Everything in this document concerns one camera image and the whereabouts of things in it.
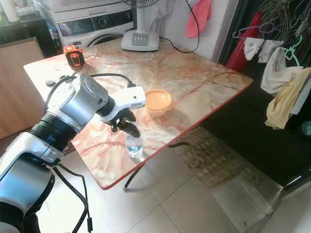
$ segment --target water bottle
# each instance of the water bottle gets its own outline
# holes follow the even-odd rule
[[[127,153],[132,158],[137,158],[142,155],[142,138],[141,134],[139,138],[135,138],[128,133],[124,133],[125,145]]]

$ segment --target robotic arm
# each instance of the robotic arm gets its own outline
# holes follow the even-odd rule
[[[80,86],[59,106],[48,109],[39,123],[21,133],[0,158],[0,232],[20,233],[22,221],[40,209],[50,193],[54,176],[50,169],[62,159],[62,151],[98,114],[111,130],[118,128],[139,137],[130,109],[145,105],[142,87],[130,87],[109,96],[93,78],[82,74]]]

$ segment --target marble table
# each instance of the marble table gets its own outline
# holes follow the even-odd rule
[[[73,145],[102,189],[111,188],[141,167],[252,82],[196,53],[180,53],[165,41],[160,42],[156,52],[131,52],[122,50],[117,39],[86,48],[84,57],[87,65],[78,74],[120,73],[143,86],[145,91],[166,90],[174,100],[174,107],[160,118],[150,118],[144,108],[134,110],[143,137],[140,158],[131,159],[127,155],[122,131],[112,133],[108,125],[96,118],[73,139]],[[44,100],[51,89],[45,85],[46,79],[58,80],[73,73],[64,55],[24,68]],[[119,77],[95,79],[111,94],[126,88],[126,82]]]

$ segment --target tiled floor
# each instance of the tiled floor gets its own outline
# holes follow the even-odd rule
[[[122,189],[126,179],[109,190],[101,190],[77,152],[66,155],[63,164],[86,178],[93,232],[238,233],[211,189],[189,170],[177,153],[178,150],[166,149],[150,160],[133,179],[129,192]],[[83,193],[80,178],[63,174]],[[37,213],[41,232],[71,232],[82,210],[80,200],[57,179]],[[265,219],[259,224],[249,232],[259,233]],[[79,232],[86,233],[86,222]]]

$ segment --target plastic bowl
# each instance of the plastic bowl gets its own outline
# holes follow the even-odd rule
[[[166,91],[153,89],[146,91],[145,95],[145,110],[151,117],[161,117],[173,106],[173,99]]]

